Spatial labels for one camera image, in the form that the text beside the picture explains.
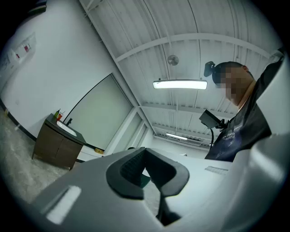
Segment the ceiling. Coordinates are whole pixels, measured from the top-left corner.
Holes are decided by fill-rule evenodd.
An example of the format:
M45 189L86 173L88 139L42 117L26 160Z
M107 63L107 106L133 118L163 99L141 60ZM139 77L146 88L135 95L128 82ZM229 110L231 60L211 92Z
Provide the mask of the ceiling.
M150 122L166 132L208 146L204 109L229 119L237 107L203 76L208 61L236 61L258 79L281 41L262 13L238 0L80 0ZM178 56L170 66L167 57ZM206 90L154 89L166 79L206 79ZM215 139L219 134L214 130Z

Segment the black u-shaped part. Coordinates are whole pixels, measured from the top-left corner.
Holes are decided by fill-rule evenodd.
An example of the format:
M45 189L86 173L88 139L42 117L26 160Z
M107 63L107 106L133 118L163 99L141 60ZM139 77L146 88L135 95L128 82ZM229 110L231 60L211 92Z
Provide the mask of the black u-shaped part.
M189 179L186 167L148 148L140 148L111 164L106 171L106 179L120 196L144 199L140 188L144 168L162 198L179 194Z

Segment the white sink basin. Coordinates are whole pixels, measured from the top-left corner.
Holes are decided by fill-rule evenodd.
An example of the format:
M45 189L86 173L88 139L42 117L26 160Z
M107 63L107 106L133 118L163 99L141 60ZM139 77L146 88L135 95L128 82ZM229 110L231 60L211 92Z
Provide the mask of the white sink basin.
M57 121L56 124L57 124L60 128L62 128L63 130L65 130L66 132L70 133L71 135L73 135L73 136L77 136L77 134L76 134L73 130L69 129L66 125L62 124L60 121Z

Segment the neck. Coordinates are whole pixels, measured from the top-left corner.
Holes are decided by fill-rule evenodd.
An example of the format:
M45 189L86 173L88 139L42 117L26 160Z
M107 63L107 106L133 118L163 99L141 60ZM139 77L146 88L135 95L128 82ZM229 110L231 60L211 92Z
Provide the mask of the neck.
M244 96L242 97L242 99L240 100L239 104L237 105L238 110L240 110L244 104L246 103L246 101L248 100L249 96L252 94L254 87L255 87L256 81L253 80L250 85L248 86L248 88L246 89L246 92L244 94Z

